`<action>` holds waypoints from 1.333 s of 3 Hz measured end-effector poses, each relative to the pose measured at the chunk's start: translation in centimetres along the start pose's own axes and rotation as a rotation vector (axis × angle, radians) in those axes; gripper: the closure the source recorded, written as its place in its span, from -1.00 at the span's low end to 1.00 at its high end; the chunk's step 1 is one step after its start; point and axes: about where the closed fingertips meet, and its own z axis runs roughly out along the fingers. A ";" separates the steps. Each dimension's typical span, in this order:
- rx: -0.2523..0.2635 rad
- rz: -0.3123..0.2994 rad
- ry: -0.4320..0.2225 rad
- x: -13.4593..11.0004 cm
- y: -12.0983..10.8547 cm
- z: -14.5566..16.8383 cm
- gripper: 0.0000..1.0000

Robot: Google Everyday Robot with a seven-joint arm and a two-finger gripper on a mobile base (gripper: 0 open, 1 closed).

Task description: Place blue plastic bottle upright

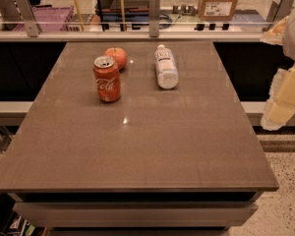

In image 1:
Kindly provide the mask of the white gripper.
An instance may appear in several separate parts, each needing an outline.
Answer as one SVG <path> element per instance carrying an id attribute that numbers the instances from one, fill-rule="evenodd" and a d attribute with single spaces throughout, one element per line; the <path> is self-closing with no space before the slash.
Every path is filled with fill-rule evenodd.
<path id="1" fill-rule="evenodd" d="M 266 31 L 261 42 L 271 45 L 283 43 L 285 56 L 295 61 L 295 8 Z M 295 64 L 288 70 L 278 69 L 274 75 L 269 99 L 265 103 L 261 126 L 268 131 L 276 131 L 285 126 L 295 114 Z"/>

